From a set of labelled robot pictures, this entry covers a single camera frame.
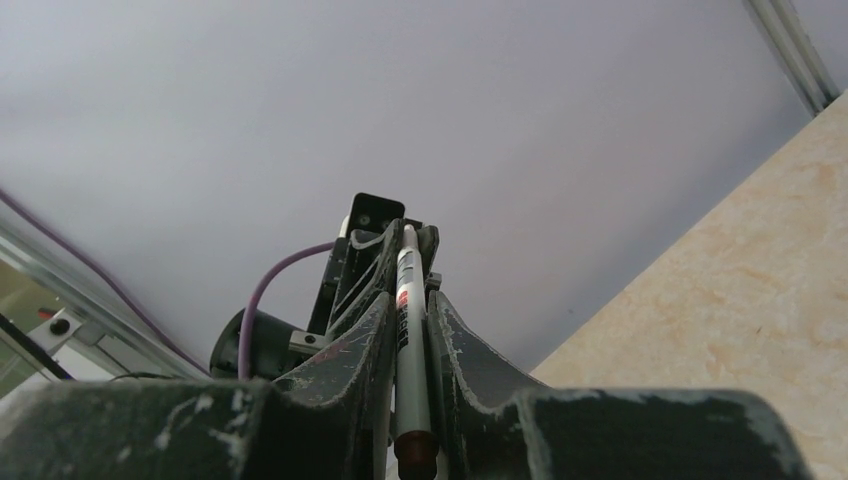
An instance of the printed label on pen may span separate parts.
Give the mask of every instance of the printed label on pen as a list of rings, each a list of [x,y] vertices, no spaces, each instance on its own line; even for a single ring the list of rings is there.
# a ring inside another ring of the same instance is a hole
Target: printed label on pen
[[[409,293],[404,290],[398,295],[398,352],[409,345]]]
[[[412,250],[406,252],[402,257],[400,257],[400,260],[398,260],[398,290],[407,283],[412,283],[412,279],[414,278],[412,276],[414,266],[415,255],[413,255]]]

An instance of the marble wall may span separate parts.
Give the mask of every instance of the marble wall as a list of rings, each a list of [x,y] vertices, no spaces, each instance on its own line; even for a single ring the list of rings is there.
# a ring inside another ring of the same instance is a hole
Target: marble wall
[[[848,478],[848,94],[533,374],[749,390],[818,478]]]

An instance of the silver marker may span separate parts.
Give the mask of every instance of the silver marker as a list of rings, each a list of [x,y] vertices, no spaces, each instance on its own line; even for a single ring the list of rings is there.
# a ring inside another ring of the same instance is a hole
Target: silver marker
[[[401,479],[436,476],[439,443],[430,426],[427,370],[424,352],[424,266],[418,233],[403,229],[403,248],[397,264],[397,380],[395,456]]]

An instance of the bolt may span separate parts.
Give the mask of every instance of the bolt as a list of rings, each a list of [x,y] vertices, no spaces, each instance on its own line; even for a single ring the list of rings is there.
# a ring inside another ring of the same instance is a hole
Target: bolt
[[[71,329],[71,322],[64,318],[57,319],[50,324],[50,333],[53,335],[64,335]]]

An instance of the black wire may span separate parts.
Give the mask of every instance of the black wire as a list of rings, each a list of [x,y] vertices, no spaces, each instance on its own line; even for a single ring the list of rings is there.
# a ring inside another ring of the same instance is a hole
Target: black wire
[[[179,380],[179,377],[173,377],[171,375],[160,375],[158,373],[150,373],[150,372],[130,372],[125,373],[123,375],[118,375],[117,377],[109,380],[110,382],[114,382],[115,380],[120,380],[122,378],[149,378],[149,379],[160,379],[160,380]]]

